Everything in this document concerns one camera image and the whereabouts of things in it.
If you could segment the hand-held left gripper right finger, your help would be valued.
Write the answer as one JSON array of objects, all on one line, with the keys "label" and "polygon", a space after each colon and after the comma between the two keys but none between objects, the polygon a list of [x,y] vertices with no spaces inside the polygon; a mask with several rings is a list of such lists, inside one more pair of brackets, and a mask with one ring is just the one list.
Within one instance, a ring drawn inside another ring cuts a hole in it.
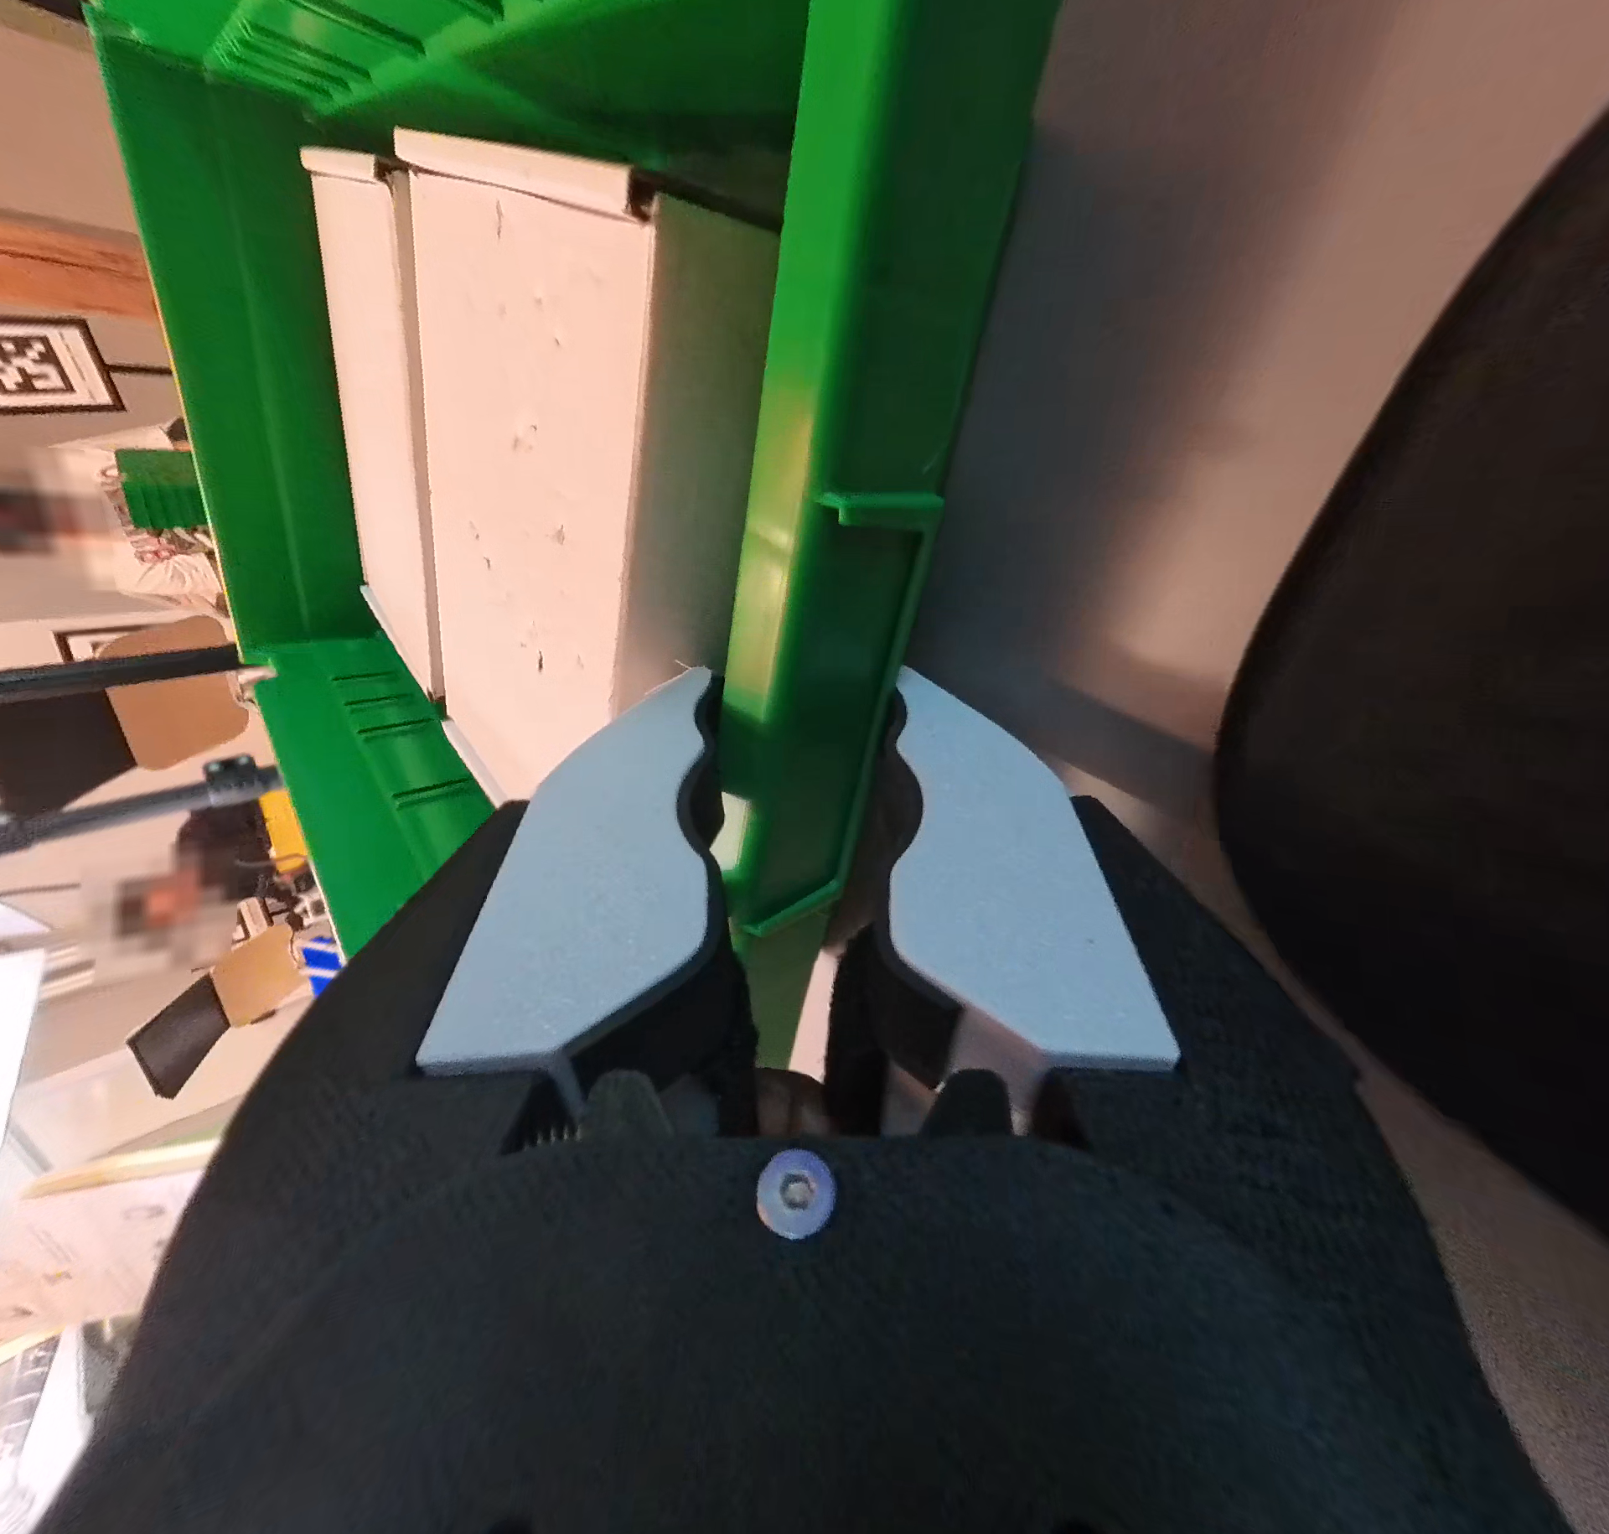
[{"label": "hand-held left gripper right finger", "polygon": [[879,907],[881,1049],[931,1089],[994,1074],[1018,1121],[1057,1071],[1172,1074],[1179,1044],[1066,787],[921,674],[895,695],[915,821]]}]

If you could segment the black light stand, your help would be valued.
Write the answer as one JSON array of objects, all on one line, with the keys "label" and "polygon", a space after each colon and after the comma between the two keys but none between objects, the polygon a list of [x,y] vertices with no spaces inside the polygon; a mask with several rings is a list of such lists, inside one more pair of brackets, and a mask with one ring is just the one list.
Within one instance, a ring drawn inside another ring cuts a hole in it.
[{"label": "black light stand", "polygon": [[[1,674],[1,702],[30,704],[111,688],[159,684],[238,674],[244,663],[233,645],[217,643],[177,652],[157,652],[123,659],[84,659],[39,666],[6,668]],[[156,792],[59,808],[39,817],[1,816],[1,853],[28,851],[44,842],[64,841],[111,830],[150,817],[181,816],[199,808],[236,807],[287,789],[274,765],[258,765],[251,756],[208,762],[200,781]]]}]

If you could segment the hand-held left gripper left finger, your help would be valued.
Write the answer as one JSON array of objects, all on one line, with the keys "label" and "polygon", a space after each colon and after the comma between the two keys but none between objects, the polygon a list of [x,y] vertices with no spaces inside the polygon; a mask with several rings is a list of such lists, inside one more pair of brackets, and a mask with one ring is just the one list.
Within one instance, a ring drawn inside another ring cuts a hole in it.
[{"label": "hand-held left gripper left finger", "polygon": [[718,697],[707,666],[680,672],[533,790],[418,1044],[425,1078],[534,1074],[572,1114],[615,1071],[716,1078],[734,1042]]}]

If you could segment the white cardboard box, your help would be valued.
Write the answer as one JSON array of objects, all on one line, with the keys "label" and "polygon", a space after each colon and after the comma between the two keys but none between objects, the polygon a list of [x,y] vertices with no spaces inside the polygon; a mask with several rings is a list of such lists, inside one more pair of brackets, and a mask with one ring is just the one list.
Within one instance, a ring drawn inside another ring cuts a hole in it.
[{"label": "white cardboard box", "polygon": [[314,201],[360,593],[414,683],[443,704],[409,172],[355,151],[303,147],[299,160]]},{"label": "white cardboard box", "polygon": [[396,129],[455,740],[499,799],[725,661],[779,234],[626,164]]}]

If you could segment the framed black white marker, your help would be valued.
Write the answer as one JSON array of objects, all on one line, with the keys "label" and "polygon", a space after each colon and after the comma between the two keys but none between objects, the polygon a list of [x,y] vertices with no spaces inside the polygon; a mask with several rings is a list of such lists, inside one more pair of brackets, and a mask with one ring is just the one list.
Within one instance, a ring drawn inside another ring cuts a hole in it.
[{"label": "framed black white marker", "polygon": [[1,415],[121,413],[84,316],[1,314]]}]

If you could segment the green plastic bin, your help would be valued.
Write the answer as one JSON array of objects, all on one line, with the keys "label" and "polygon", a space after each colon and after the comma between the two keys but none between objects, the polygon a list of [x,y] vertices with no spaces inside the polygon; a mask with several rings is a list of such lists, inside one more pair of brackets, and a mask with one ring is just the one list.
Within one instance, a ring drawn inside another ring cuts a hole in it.
[{"label": "green plastic bin", "polygon": [[779,216],[718,769],[761,1062],[872,789],[1059,0],[86,0],[245,659],[349,954],[490,812],[360,596],[303,147],[621,158]]}]

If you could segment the tan board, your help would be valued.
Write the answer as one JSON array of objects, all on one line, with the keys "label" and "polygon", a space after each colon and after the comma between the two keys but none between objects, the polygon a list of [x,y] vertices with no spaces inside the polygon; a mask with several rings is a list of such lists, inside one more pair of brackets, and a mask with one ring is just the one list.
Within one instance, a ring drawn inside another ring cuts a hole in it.
[{"label": "tan board", "polygon": [[229,1031],[249,1028],[306,993],[294,936],[290,925],[276,923],[240,941],[127,1038],[130,1058],[156,1098],[177,1098]]},{"label": "tan board", "polygon": [[[218,618],[184,616],[120,634],[96,659],[147,659],[220,645],[233,643]],[[134,765],[143,771],[166,771],[227,747],[249,724],[229,672],[114,686],[107,701]]]}]

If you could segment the small green bin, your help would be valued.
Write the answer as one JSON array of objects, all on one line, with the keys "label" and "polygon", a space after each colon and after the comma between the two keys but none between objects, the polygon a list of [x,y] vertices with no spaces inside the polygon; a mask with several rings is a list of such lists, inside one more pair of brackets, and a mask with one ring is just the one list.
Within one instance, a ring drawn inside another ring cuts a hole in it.
[{"label": "small green bin", "polygon": [[193,532],[209,525],[195,462],[188,447],[112,453],[116,483],[138,532]]}]

